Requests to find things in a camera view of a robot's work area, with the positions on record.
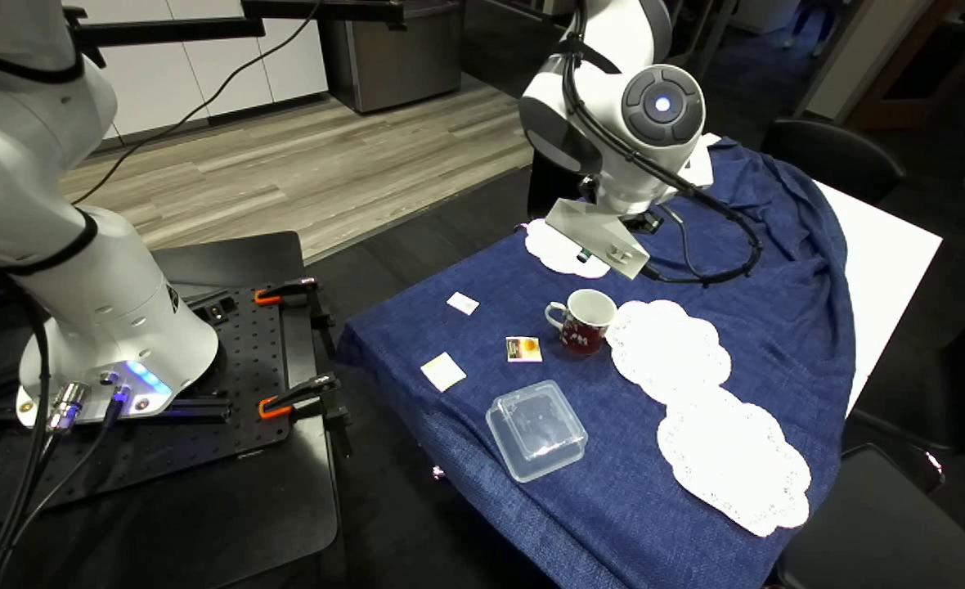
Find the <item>blue cloth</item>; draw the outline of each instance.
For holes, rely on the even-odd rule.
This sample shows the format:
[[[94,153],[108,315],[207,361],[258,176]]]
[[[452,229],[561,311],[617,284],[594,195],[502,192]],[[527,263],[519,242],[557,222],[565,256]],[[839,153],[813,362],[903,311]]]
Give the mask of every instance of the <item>blue cloth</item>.
[[[656,433],[663,407],[617,378],[610,352],[568,361],[542,320],[547,300],[593,284],[621,300],[672,297],[716,324],[732,352],[732,388],[768,408],[813,467],[819,506],[839,475],[841,430],[853,379],[853,318],[844,283],[844,231],[823,192],[799,170],[741,145],[714,152],[714,195],[746,213],[762,238],[749,278],[681,287],[661,283],[603,283],[547,273],[509,237],[447,273],[358,315],[340,358],[368,366],[390,407],[409,422],[454,487],[561,586],[762,586],[792,530],[754,538],[687,495]],[[687,250],[702,273],[746,260],[743,231],[689,201],[674,201]],[[645,238],[656,260],[681,260],[674,227]],[[447,297],[480,309],[464,318]],[[542,362],[506,362],[506,337],[536,335]],[[468,372],[436,394],[422,362],[452,352]],[[509,388],[557,379],[590,433],[585,459],[531,484],[515,484],[485,427],[487,407]]]

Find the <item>white cup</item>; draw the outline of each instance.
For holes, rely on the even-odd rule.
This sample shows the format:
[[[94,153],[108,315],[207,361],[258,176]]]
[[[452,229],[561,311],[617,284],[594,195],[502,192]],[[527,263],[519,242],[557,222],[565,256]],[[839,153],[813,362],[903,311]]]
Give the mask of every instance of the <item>white cup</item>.
[[[561,330],[565,351],[585,358],[603,351],[616,300],[605,291],[578,287],[568,300],[550,300],[542,315]]]

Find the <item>clear plastic container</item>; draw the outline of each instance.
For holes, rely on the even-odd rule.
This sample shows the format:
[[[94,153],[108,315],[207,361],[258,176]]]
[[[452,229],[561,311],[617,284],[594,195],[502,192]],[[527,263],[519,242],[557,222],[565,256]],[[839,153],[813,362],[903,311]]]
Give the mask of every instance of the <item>clear plastic container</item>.
[[[485,420],[519,484],[585,455],[585,430],[553,379],[499,397]]]

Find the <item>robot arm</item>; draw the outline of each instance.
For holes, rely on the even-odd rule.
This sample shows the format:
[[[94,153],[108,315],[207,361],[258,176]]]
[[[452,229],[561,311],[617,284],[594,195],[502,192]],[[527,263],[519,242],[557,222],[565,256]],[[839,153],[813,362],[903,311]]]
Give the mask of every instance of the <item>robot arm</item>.
[[[594,185],[594,202],[561,201],[547,222],[634,278],[647,253],[624,229],[672,201],[668,170],[693,153],[708,103],[699,83],[668,61],[672,13],[661,0],[578,0],[561,53],[519,98],[527,141]]]
[[[60,0],[0,0],[0,273],[46,315],[50,388],[37,344],[19,361],[15,417],[43,397],[99,422],[125,388],[125,420],[165,412],[220,352],[220,337],[167,284],[133,229],[75,211],[60,176],[99,146],[114,91],[73,50]]]

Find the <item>white panel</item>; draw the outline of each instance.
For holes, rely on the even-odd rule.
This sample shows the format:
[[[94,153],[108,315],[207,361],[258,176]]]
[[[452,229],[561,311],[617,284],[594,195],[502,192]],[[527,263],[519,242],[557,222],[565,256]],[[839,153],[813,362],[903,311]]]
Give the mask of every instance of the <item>white panel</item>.
[[[69,0],[69,6],[89,9],[84,24],[169,20],[167,0]]]
[[[298,20],[265,20],[263,53],[284,44]],[[311,24],[291,47],[265,60],[275,103],[326,91],[319,24]]]
[[[203,103],[182,47],[114,47],[106,50],[108,79],[118,91],[118,128],[138,134],[167,128]]]
[[[169,0],[176,20],[203,20],[203,18],[243,18],[239,0]],[[203,98],[208,98],[227,75],[231,75],[243,61],[258,56],[258,39],[217,39],[217,44],[182,44],[191,56],[191,68]],[[265,83],[263,61],[239,72],[237,83],[207,108],[207,116],[243,113],[254,106],[268,106],[271,90]]]

